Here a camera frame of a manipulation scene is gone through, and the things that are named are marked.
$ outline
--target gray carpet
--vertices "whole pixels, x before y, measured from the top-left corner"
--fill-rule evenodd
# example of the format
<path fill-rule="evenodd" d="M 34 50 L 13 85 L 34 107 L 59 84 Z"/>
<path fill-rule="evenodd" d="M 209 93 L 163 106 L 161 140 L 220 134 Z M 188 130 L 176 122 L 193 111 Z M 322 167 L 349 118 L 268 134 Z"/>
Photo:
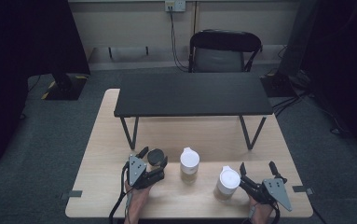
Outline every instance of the gray carpet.
<path fill-rule="evenodd" d="M 254 65 L 264 75 L 273 65 Z M 61 195 L 74 185 L 103 94 L 128 73 L 179 73 L 175 67 L 93 71 L 77 101 L 43 101 L 53 80 L 29 79 L 23 119 L 0 160 L 0 223 L 108 223 L 106 218 L 69 218 Z M 270 98 L 275 105 L 282 98 Z M 357 223 L 357 143 L 329 132 L 335 123 L 316 99 L 285 109 L 278 122 L 309 199 L 326 223 Z M 240 220 L 143 220 L 140 223 L 240 223 Z M 282 218 L 280 223 L 323 223 Z"/>

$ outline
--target white cup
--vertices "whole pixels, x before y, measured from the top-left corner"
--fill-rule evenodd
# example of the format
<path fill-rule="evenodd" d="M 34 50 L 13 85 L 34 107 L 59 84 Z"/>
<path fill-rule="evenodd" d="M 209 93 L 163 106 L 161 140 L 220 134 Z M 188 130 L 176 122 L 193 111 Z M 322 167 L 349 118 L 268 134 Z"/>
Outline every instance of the white cup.
<path fill-rule="evenodd" d="M 222 167 L 222 172 L 216 182 L 213 195 L 220 201 L 227 201 L 231 198 L 240 184 L 239 174 L 230 168 L 230 166 Z"/>
<path fill-rule="evenodd" d="M 186 183 L 193 183 L 197 178 L 200 156 L 190 147 L 181 154 L 181 178 Z"/>

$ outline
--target human hand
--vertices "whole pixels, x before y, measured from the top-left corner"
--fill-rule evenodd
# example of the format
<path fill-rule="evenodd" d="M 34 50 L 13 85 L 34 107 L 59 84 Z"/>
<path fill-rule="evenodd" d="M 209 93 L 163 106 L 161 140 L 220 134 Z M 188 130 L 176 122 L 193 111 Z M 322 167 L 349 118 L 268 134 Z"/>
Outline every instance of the human hand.
<path fill-rule="evenodd" d="M 254 214 L 251 217 L 253 224 L 267 224 L 268 218 L 273 211 L 273 208 L 269 204 L 261 204 L 255 200 L 251 195 L 248 194 L 250 198 L 250 208 L 255 207 Z"/>
<path fill-rule="evenodd" d="M 128 214 L 125 218 L 125 224 L 137 224 L 140 219 L 140 213 L 146 204 L 149 196 L 149 191 L 152 186 L 146 189 L 133 189 L 132 186 L 125 181 L 125 189 L 128 192 L 128 197 L 131 195 Z"/>

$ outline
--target black chair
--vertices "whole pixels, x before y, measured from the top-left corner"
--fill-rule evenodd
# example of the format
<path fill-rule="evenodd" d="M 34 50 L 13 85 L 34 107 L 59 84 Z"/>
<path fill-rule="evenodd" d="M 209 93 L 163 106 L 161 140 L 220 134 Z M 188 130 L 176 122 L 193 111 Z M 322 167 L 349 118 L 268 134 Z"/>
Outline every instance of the black chair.
<path fill-rule="evenodd" d="M 251 33 L 203 30 L 190 38 L 189 73 L 249 72 L 260 39 Z M 252 52 L 247 63 L 244 52 Z"/>

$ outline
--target black table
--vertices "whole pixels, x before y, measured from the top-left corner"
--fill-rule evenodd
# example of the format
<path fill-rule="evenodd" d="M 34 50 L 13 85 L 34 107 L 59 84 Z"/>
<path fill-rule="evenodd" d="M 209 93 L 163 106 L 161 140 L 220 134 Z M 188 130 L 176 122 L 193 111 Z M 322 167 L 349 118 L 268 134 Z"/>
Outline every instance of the black table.
<path fill-rule="evenodd" d="M 139 117 L 239 116 L 247 147 L 252 149 L 266 115 L 273 110 L 260 82 L 251 73 L 181 73 L 125 75 L 115 117 L 119 117 L 131 149 Z M 253 141 L 242 116 L 264 115 Z M 132 140 L 125 118 L 135 117 Z"/>

